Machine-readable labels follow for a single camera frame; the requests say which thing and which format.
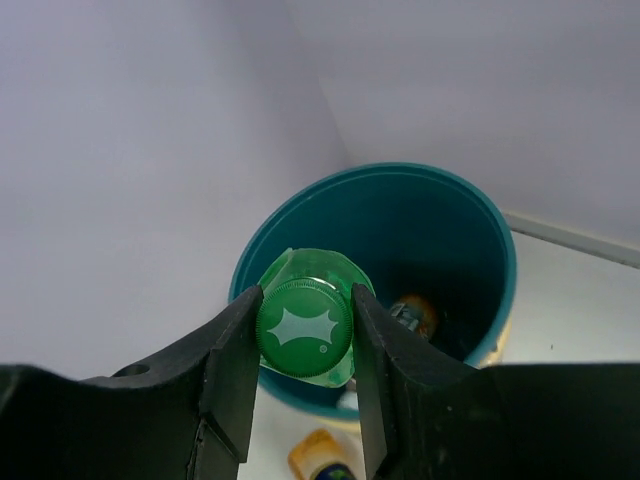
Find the green plastic bottle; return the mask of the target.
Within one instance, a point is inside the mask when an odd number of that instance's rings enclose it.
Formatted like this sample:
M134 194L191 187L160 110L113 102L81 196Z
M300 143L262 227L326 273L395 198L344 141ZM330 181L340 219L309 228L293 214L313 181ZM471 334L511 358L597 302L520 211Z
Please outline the green plastic bottle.
M330 250L285 250L259 280L256 320L261 366L325 388L346 385L355 372L352 286L369 291L364 271Z

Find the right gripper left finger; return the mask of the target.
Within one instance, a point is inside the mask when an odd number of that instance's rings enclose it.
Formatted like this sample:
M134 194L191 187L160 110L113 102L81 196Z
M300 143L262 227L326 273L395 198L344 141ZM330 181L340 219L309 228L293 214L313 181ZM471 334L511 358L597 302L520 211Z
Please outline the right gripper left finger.
M233 479L247 460L262 291L110 377L1 369L5 479Z

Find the orange floral label bottle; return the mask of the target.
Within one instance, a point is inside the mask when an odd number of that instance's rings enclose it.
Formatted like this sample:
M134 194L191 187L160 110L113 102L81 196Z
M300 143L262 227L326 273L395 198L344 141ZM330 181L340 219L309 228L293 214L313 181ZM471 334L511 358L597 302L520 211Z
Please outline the orange floral label bottle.
M433 338L440 323L435 307L423 296L415 294L405 295L397 300L390 308L390 315L427 340Z

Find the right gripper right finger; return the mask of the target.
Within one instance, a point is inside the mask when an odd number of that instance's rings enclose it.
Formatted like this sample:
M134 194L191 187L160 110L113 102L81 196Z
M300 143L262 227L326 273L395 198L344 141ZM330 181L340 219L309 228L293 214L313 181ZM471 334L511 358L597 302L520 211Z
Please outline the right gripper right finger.
M635 363L477 369L352 290L357 395L370 479L635 479Z

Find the orange juice bottle blue label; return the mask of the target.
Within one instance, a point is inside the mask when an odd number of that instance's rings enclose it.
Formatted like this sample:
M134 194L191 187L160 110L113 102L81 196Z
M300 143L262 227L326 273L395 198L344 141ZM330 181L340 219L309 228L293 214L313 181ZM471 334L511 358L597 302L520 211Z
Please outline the orange juice bottle blue label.
M287 462L297 480L356 480L344 448L324 428L295 445Z

